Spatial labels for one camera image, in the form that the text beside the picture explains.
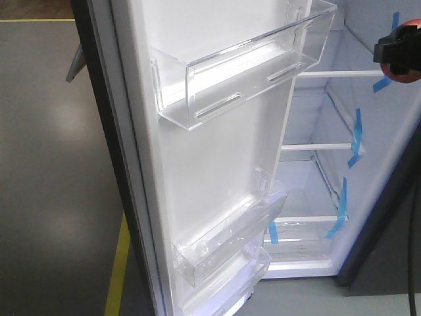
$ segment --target blue tape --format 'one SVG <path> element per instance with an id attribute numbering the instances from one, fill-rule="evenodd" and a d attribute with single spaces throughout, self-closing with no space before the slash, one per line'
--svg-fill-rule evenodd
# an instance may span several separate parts
<path id="1" fill-rule="evenodd" d="M 272 245 L 279 244 L 278 231 L 276 230 L 276 223 L 270 222 L 268 225 L 268 228 L 269 228 L 270 242 L 272 243 Z"/>
<path id="2" fill-rule="evenodd" d="M 361 110 L 356 110 L 356 120 L 354 126 L 354 140 L 351 145 L 351 150 L 353 151 L 353 157 L 348 161 L 348 167 L 351 169 L 354 165 L 360 160 L 360 147 L 362 141 L 362 119 L 361 119 Z"/>
<path id="3" fill-rule="evenodd" d="M 399 26 L 399 20 L 401 19 L 401 13 L 395 12 L 393 13 L 393 20 L 392 20 L 392 31 L 396 29 Z M 377 93 L 381 89 L 386 88 L 388 85 L 392 83 L 392 80 L 389 79 L 387 76 L 384 76 L 383 79 L 381 79 L 379 82 L 376 82 L 373 85 L 373 92 Z"/>
<path id="4" fill-rule="evenodd" d="M 353 155 L 352 158 L 350 160 L 348 160 L 348 168 L 351 169 L 352 167 L 354 167 L 354 165 L 356 163 L 358 163 L 358 161 L 360 160 L 360 158 L 361 158 L 361 155 L 359 153 Z"/>
<path id="5" fill-rule="evenodd" d="M 400 12 L 393 13 L 393 21 L 392 21 L 392 31 L 399 26 L 399 20 L 401 18 Z"/>
<path id="6" fill-rule="evenodd" d="M 343 178 L 342 192 L 339 200 L 339 207 L 337 208 L 337 220 L 335 226 L 333 226 L 326 234 L 326 238 L 330 239 L 334 237 L 337 231 L 345 224 L 345 220 L 347 218 L 347 190 L 348 180 Z"/>
<path id="7" fill-rule="evenodd" d="M 381 89 L 386 88 L 388 85 L 392 83 L 392 80 L 389 79 L 387 76 L 384 76 L 379 82 L 373 84 L 373 92 L 378 93 Z"/>

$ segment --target gray floor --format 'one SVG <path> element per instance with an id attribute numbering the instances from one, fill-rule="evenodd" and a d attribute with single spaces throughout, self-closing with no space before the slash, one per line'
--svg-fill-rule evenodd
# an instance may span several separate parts
<path id="1" fill-rule="evenodd" d="M 0 315 L 103 315 L 122 207 L 73 22 L 0 22 Z"/>
<path id="2" fill-rule="evenodd" d="M 406 295 L 349 297 L 346 292 L 333 278 L 262 281 L 236 316 L 409 315 Z"/>

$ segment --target glass shelf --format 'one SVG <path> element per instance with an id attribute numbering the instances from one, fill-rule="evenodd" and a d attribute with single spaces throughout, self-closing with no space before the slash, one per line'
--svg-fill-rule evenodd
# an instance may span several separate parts
<path id="1" fill-rule="evenodd" d="M 326 92 L 295 92 L 282 151 L 351 149 L 353 133 Z"/>
<path id="2" fill-rule="evenodd" d="M 288 183 L 289 192 L 282 214 L 274 221 L 278 243 L 272 243 L 270 233 L 266 231 L 265 250 L 273 257 L 273 262 L 329 259 L 332 238 L 326 236 L 337 222 L 341 192 L 336 172 L 322 170 L 313 156 L 308 161 L 281 162 L 277 178 Z"/>
<path id="3" fill-rule="evenodd" d="M 271 28 L 260 27 L 259 35 L 233 41 L 226 48 L 215 45 L 216 51 L 208 49 L 207 55 L 200 56 L 194 53 L 202 46 L 197 43 L 191 43 L 193 52 L 188 54 L 152 48 L 159 115 L 192 130 L 317 64 L 336 6 L 313 0 L 308 13 L 303 1 L 275 2 L 279 8 L 287 3 L 286 9 L 276 13 L 279 22 L 275 28 L 268 23 Z M 267 19 L 272 20 L 273 15 L 272 11 Z M 230 31 L 239 27 L 233 24 Z M 182 42 L 186 35 L 174 36 L 180 36 Z M 224 37 L 220 32 L 212 36 Z"/>
<path id="4" fill-rule="evenodd" d="M 285 190 L 266 172 L 259 174 L 257 191 L 233 213 L 192 243 L 173 246 L 176 270 L 192 286 L 200 285 L 280 213 Z"/>

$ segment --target door shelf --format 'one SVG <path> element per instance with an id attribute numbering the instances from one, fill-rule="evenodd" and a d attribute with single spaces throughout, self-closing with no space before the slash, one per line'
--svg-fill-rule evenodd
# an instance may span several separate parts
<path id="1" fill-rule="evenodd" d="M 282 185 L 260 171 L 257 191 L 198 240 L 173 246 L 176 270 L 198 286 L 280 213 L 286 198 Z"/>
<path id="2" fill-rule="evenodd" d="M 203 49 L 205 43 L 191 43 L 187 53 L 152 48 L 159 115 L 192 130 L 317 64 L 336 6 L 313 0 L 308 13 L 303 2 L 276 0 L 277 24 L 273 23 L 271 12 L 267 21 L 261 21 L 260 34 L 251 33 L 252 37 L 247 38 L 242 32 L 242 37 L 232 39 L 225 48 L 215 45 L 216 50 Z M 233 33 L 240 33 L 235 28 L 242 26 L 234 20 L 230 28 L 234 29 Z M 186 37 L 185 34 L 174 36 Z M 217 32 L 213 36 L 220 38 L 224 34 Z M 202 55 L 195 53 L 195 49 L 200 49 Z"/>
<path id="3" fill-rule="evenodd" d="M 241 298 L 247 299 L 254 285 L 265 275 L 271 256 L 261 247 L 262 234 L 249 243 L 251 253 L 246 248 L 235 254 L 228 265 L 214 278 L 207 280 L 179 306 L 180 315 L 222 316 Z"/>

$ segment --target yellow stripe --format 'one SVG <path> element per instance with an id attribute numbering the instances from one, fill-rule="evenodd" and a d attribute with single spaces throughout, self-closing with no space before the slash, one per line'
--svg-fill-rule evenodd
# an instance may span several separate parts
<path id="1" fill-rule="evenodd" d="M 16 18 L 0 22 L 74 22 L 74 18 Z"/>
<path id="2" fill-rule="evenodd" d="M 114 266 L 108 289 L 107 304 L 105 305 L 105 316 L 119 316 L 121 297 L 123 295 L 124 276 L 126 274 L 127 257 L 129 253 L 130 234 L 127 227 L 126 216 L 123 214 L 121 220 L 120 234 L 114 258 Z"/>

